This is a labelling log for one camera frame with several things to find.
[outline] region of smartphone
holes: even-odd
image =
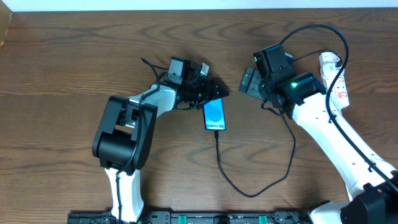
[[[203,118],[207,130],[225,130],[225,117],[222,98],[212,100],[203,107]]]

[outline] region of blue phone screen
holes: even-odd
[[[205,126],[207,130],[225,130],[223,100],[210,101],[203,107]]]

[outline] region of white wall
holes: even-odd
[[[13,12],[398,7],[398,0],[2,0]]]

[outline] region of table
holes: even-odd
[[[206,62],[224,80],[227,130],[223,167],[245,192],[281,178],[292,140],[283,121],[238,93],[252,53],[307,24],[338,28],[350,47],[343,115],[364,140],[398,166],[398,9],[274,9],[15,13],[0,50],[0,223],[65,223],[69,212],[112,206],[109,180],[91,144],[109,96],[131,96],[154,81],[140,61],[168,66],[172,55]],[[333,33],[314,29],[285,44],[295,57],[329,48]],[[316,56],[295,65],[319,75]],[[297,153],[289,177],[258,198],[236,193],[216,165],[202,111],[156,121],[142,170],[146,205],[174,210],[308,208],[346,201],[343,180],[315,141],[289,122]]]

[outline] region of wood grain surface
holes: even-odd
[[[112,206],[109,180],[91,143],[107,99],[147,90],[154,81],[139,58],[168,66],[171,55],[206,62],[230,87],[223,166],[255,193],[281,178],[292,140],[283,121],[237,89],[252,53],[307,24],[329,24],[347,38],[345,118],[385,160],[398,166],[398,9],[124,11],[17,13],[0,50],[0,223],[65,223],[71,211]],[[330,48],[331,32],[305,30],[284,44],[298,57]],[[318,74],[316,56],[298,72]],[[307,208],[347,200],[340,175],[315,141],[289,122],[297,153],[289,177],[258,198],[236,193],[216,165],[202,111],[173,111],[156,121],[142,170],[146,205],[174,210]]]

